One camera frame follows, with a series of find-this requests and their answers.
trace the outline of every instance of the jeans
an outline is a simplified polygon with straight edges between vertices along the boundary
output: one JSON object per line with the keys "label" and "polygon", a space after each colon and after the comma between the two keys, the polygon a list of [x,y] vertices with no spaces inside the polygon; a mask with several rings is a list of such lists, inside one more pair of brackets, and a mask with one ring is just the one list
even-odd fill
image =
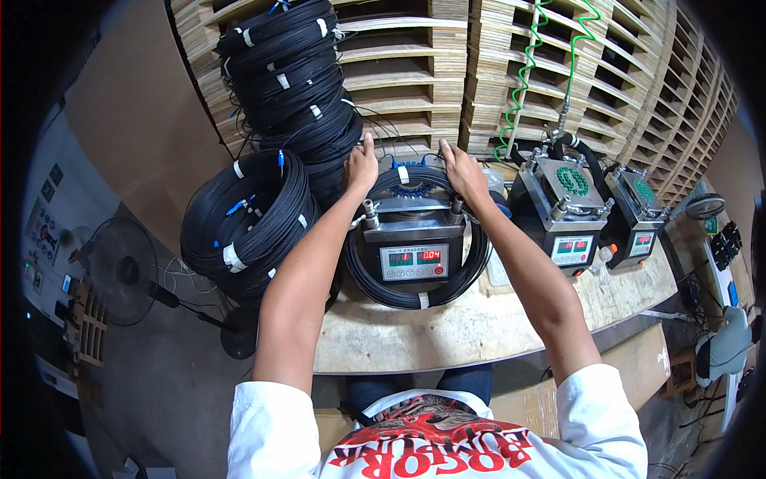
{"label": "jeans", "polygon": [[[349,405],[361,412],[380,398],[406,391],[409,388],[401,388],[398,385],[397,377],[402,376],[406,375],[346,376]],[[492,394],[492,363],[447,369],[436,389],[471,392],[484,401],[484,404],[489,405],[489,397]]]}

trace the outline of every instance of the hand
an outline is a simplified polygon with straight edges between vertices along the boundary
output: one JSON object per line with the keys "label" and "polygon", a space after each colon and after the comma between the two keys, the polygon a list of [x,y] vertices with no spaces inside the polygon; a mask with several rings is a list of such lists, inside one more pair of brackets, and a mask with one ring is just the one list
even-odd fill
{"label": "hand", "polygon": [[491,201],[486,176],[476,158],[468,156],[457,146],[450,145],[444,138],[439,140],[439,147],[447,167],[447,178],[468,206],[475,208],[484,200]]}
{"label": "hand", "polygon": [[347,178],[346,190],[356,190],[367,195],[378,181],[378,159],[375,158],[375,144],[372,135],[365,134],[365,145],[354,146],[349,159],[343,162]]}

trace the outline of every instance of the poster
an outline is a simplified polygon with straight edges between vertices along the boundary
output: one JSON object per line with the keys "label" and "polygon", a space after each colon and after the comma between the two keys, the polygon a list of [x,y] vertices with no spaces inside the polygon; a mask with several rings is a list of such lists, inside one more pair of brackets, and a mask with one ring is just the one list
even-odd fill
{"label": "poster", "polygon": [[48,206],[38,198],[24,229],[26,249],[31,257],[38,259],[38,264],[42,262],[53,267],[58,253],[58,233],[59,224]]}

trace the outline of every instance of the control panel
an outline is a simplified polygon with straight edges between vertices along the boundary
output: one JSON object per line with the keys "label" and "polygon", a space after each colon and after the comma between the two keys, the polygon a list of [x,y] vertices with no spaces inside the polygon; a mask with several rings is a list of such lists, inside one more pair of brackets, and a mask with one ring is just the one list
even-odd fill
{"label": "control panel", "polygon": [[559,236],[553,243],[551,259],[559,267],[588,262],[593,236]]}
{"label": "control panel", "polygon": [[450,265],[448,244],[423,244],[380,248],[383,281],[447,278]]}
{"label": "control panel", "polygon": [[652,251],[652,241],[654,241],[654,231],[636,231],[628,257],[649,254],[649,251]]}

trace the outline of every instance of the stack of wooden pallets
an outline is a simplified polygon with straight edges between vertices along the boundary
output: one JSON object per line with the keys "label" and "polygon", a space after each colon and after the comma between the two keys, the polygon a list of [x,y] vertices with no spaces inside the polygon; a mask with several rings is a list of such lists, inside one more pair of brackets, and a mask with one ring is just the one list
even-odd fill
{"label": "stack of wooden pallets", "polygon": [[[371,120],[365,122],[365,130],[383,139],[385,152],[394,154],[411,154],[411,147],[418,153],[434,152],[442,136],[456,142],[466,72],[468,0],[331,3],[339,15],[339,28],[349,35],[339,45],[339,61],[345,88],[359,112]],[[231,102],[236,98],[221,79],[213,48],[226,28],[271,5],[271,0],[171,3],[192,74],[234,155],[243,148],[244,116],[236,114]],[[245,146],[244,153],[249,151]]]}
{"label": "stack of wooden pallets", "polygon": [[[662,67],[672,5],[664,0],[593,3],[601,20],[585,22],[596,41],[581,39],[575,44],[565,130],[614,158],[622,153],[633,128],[640,126],[640,111]],[[524,49],[530,44],[534,9],[535,2],[523,0],[472,4],[460,145],[476,156],[491,156],[499,145],[498,132],[506,126],[501,116],[511,108],[510,92],[521,85],[517,72],[527,62]],[[517,139],[540,140],[545,124],[555,128],[571,65],[570,40],[585,34],[578,18],[592,16],[581,0],[555,0],[542,9],[548,24],[538,29],[543,45],[532,53],[537,67],[530,73]]]}
{"label": "stack of wooden pallets", "polygon": [[681,8],[659,94],[647,105],[648,124],[628,139],[623,161],[648,169],[648,183],[667,205],[677,205],[702,178],[737,110],[725,65]]}

